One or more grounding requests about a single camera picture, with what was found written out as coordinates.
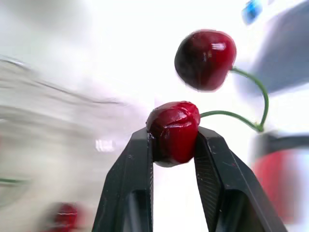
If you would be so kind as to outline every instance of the cherry skin highlight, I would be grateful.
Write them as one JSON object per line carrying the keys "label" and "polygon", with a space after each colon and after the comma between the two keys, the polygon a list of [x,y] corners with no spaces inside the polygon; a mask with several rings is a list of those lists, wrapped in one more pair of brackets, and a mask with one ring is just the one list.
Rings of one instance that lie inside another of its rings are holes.
{"label": "cherry skin highlight", "polygon": [[155,108],[146,122],[153,161],[162,167],[190,161],[199,123],[198,108],[190,102],[169,102]]}
{"label": "cherry skin highlight", "polygon": [[200,91],[215,91],[221,87],[236,58],[236,46],[231,37],[215,30],[199,30],[180,44],[174,64],[178,76]]}

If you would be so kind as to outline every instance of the black plastic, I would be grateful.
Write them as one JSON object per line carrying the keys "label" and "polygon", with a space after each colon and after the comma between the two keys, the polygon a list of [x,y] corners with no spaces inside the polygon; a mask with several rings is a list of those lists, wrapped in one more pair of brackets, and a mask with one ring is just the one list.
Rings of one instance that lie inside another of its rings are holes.
{"label": "black plastic", "polygon": [[[209,232],[286,232],[255,175],[223,137],[199,128],[197,186]],[[110,169],[93,232],[153,231],[153,162],[146,128]]]}

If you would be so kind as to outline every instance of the squeezed cherry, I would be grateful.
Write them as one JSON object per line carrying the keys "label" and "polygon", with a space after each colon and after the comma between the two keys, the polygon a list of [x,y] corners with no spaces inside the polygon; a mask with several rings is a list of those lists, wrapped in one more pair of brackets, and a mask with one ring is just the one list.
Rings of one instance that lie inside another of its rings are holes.
{"label": "squeezed cherry", "polygon": [[178,76],[202,91],[217,90],[233,67],[236,46],[231,37],[215,30],[199,30],[180,44],[174,64]]}
{"label": "squeezed cherry", "polygon": [[152,145],[153,161],[172,167],[194,156],[200,123],[198,108],[188,101],[176,101],[155,108],[146,128]]}

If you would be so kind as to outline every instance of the cherry stem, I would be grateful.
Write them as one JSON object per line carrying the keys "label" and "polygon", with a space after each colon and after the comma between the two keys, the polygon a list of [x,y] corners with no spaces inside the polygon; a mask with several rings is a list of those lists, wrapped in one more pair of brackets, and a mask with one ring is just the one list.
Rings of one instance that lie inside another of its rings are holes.
{"label": "cherry stem", "polygon": [[224,111],[224,110],[208,111],[208,112],[205,112],[205,113],[201,113],[200,117],[202,118],[202,117],[207,117],[207,116],[211,116],[211,115],[231,116],[231,117],[239,119],[240,121],[242,121],[243,123],[247,124],[249,127],[251,127],[253,130],[255,130],[257,132],[263,132],[264,131],[264,128],[261,125],[252,123],[251,121],[249,121],[248,119],[244,118],[243,116],[240,116],[238,114],[235,114],[235,113],[229,112],[229,111]]}
{"label": "cherry stem", "polygon": [[262,116],[262,120],[260,122],[260,126],[263,127],[267,118],[267,114],[268,114],[268,109],[269,109],[269,99],[268,99],[268,94],[266,91],[266,88],[264,87],[264,85],[262,84],[262,82],[260,82],[255,76],[253,76],[250,73],[247,73],[243,70],[240,70],[236,67],[233,67],[232,70],[233,72],[236,72],[242,76],[247,77],[248,79],[252,80],[262,91],[263,97],[264,97],[264,112],[263,112],[263,116]]}
{"label": "cherry stem", "polygon": [[231,117],[237,118],[238,120],[247,124],[249,127],[254,129],[255,131],[263,132],[264,131],[264,124],[265,124],[265,120],[266,120],[266,117],[267,117],[267,114],[268,114],[268,108],[269,108],[269,99],[268,99],[268,94],[267,94],[265,87],[255,76],[253,76],[253,75],[251,75],[251,74],[249,74],[249,73],[247,73],[243,70],[240,70],[236,67],[233,67],[231,69],[231,71],[236,72],[236,73],[238,73],[242,76],[245,76],[248,79],[252,80],[261,89],[261,91],[263,93],[264,101],[265,101],[265,107],[264,107],[264,112],[263,112],[263,116],[262,116],[262,120],[261,120],[260,124],[252,123],[251,121],[244,118],[243,116],[240,116],[238,114],[235,114],[235,113],[232,113],[232,112],[229,112],[229,111],[224,111],[224,110],[215,110],[215,111],[205,112],[205,113],[200,114],[200,117],[202,118],[202,117],[207,117],[207,116],[211,116],[211,115],[231,116]]}

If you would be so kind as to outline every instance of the blue object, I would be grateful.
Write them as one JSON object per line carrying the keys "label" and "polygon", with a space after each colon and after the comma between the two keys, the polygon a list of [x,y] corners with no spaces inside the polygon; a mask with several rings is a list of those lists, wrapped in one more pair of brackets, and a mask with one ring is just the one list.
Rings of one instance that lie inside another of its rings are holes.
{"label": "blue object", "polygon": [[251,24],[261,14],[263,8],[261,3],[256,0],[251,0],[247,3],[246,7],[242,10],[242,17],[246,24]]}

